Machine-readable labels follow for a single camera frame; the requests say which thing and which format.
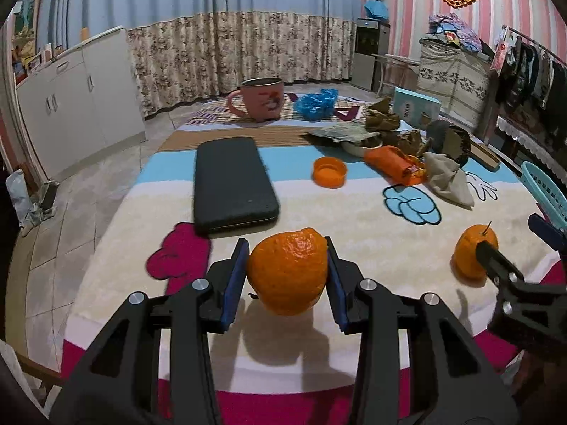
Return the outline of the orange snack wrapper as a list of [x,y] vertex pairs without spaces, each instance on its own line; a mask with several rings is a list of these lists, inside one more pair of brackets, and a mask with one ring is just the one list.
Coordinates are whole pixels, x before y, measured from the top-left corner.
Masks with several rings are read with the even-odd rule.
[[417,157],[404,154],[395,146],[382,146],[368,150],[363,157],[371,168],[383,173],[395,184],[417,185],[428,180],[425,164]]

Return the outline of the low tv stand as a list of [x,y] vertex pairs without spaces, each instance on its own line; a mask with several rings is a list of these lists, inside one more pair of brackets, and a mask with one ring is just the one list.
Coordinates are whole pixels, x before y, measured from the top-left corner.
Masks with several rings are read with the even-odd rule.
[[516,127],[513,121],[498,116],[497,128],[534,154],[558,179],[566,183],[566,170],[530,134]]

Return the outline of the striped cartoon blanket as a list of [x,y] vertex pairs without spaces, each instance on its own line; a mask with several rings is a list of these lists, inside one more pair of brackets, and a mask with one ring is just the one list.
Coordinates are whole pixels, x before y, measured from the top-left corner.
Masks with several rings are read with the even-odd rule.
[[[338,254],[395,294],[440,295],[497,369],[514,346],[486,329],[496,303],[490,284],[468,286],[452,270],[457,240],[473,225],[490,225],[502,253],[527,279],[562,283],[559,256],[528,226],[533,197],[509,168],[489,172],[475,161],[465,170],[475,199],[464,209],[427,187],[396,194],[388,180],[347,157],[343,187],[311,178],[322,151],[312,145],[264,147],[260,155],[281,211],[273,226],[248,230],[251,245],[279,232],[311,227],[332,238]],[[146,263],[163,255],[163,240],[193,219],[195,154],[160,149],[146,163],[98,240],[66,321],[62,375],[75,365],[131,292],[162,295],[167,283]],[[343,424],[357,367],[359,338],[340,333],[326,298],[302,315],[275,316],[243,295],[228,333],[211,336],[215,386],[227,424]]]

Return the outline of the cloth covered cabinet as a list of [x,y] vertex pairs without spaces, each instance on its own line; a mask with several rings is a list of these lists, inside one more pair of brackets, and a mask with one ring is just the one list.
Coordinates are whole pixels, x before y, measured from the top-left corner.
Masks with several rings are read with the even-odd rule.
[[477,127],[490,84],[486,57],[428,38],[420,44],[417,92],[437,99],[442,111],[467,127]]

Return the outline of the pink mug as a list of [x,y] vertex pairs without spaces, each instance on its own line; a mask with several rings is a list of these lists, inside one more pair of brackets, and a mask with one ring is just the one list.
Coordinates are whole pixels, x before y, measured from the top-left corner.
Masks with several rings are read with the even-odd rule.
[[[226,98],[229,111],[238,117],[249,116],[256,122],[277,120],[281,117],[284,105],[284,82],[280,78],[255,78],[244,81],[238,90]],[[245,110],[234,106],[232,101],[240,97]]]

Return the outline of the beige drawstring pouch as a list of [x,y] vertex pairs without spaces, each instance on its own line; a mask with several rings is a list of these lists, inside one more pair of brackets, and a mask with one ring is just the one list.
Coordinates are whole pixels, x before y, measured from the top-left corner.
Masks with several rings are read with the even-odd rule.
[[469,190],[466,174],[455,160],[444,154],[426,152],[423,162],[427,173],[427,185],[436,196],[463,208],[474,207],[475,201]]

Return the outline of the small bowl with wrapper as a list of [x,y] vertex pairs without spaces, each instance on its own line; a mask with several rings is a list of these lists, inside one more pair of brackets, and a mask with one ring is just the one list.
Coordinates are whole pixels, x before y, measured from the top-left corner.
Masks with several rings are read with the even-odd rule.
[[309,135],[339,143],[348,154],[359,158],[382,147],[381,134],[378,131],[367,131],[359,122],[336,122],[326,127],[313,127],[309,130]]

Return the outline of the brown paper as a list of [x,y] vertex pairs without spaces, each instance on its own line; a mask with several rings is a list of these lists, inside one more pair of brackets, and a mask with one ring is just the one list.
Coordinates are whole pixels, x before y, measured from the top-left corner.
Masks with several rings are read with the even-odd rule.
[[367,108],[366,131],[396,131],[400,127],[400,116],[390,110],[391,99],[382,97]]
[[423,149],[427,147],[419,131],[404,131],[398,134],[396,147],[403,153],[412,157],[420,157]]

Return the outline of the orange plastic lid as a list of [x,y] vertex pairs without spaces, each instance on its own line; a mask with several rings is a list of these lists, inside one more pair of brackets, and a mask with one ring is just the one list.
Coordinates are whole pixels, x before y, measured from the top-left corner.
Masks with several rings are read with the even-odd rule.
[[319,157],[313,162],[312,180],[320,187],[341,188],[347,177],[347,166],[336,157]]

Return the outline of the blue floral curtain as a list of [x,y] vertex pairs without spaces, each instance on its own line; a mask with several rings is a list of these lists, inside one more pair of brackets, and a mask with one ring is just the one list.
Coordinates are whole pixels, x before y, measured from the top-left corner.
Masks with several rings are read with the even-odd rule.
[[348,79],[360,10],[361,0],[39,0],[38,44],[124,27],[151,115],[254,78]]

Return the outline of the orange tangerine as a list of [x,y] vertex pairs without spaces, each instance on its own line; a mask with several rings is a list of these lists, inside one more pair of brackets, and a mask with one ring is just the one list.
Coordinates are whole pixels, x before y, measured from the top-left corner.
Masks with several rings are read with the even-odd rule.
[[316,305],[328,276],[328,242],[311,227],[272,235],[258,243],[247,278],[266,309],[297,316]]
[[467,280],[479,281],[486,277],[486,271],[476,257],[476,248],[482,242],[499,249],[498,237],[491,223],[469,226],[456,242],[452,263],[459,275]]

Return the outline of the white cabinet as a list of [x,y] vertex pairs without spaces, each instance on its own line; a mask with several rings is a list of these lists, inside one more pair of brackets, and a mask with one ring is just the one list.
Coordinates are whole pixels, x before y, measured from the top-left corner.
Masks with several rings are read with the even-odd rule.
[[25,131],[49,180],[145,140],[127,42],[117,26],[65,50],[16,89]]

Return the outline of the small wooden stool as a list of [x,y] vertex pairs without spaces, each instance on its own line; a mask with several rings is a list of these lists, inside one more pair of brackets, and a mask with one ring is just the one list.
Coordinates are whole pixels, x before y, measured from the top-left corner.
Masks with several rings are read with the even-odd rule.
[[420,61],[393,54],[375,55],[377,94],[392,94],[396,87],[415,90],[418,83]]

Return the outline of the clothes rack with garments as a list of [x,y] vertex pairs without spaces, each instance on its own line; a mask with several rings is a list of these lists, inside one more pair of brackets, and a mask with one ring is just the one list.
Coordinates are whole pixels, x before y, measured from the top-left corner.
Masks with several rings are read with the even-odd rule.
[[498,74],[496,104],[505,118],[541,145],[566,145],[566,62],[505,25],[491,68]]

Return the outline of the blue covered bottle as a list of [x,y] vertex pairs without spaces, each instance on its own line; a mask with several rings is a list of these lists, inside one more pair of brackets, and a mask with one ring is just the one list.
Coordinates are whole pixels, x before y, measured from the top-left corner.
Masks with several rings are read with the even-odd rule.
[[389,22],[389,9],[385,0],[367,0],[364,3],[364,10],[369,19]]

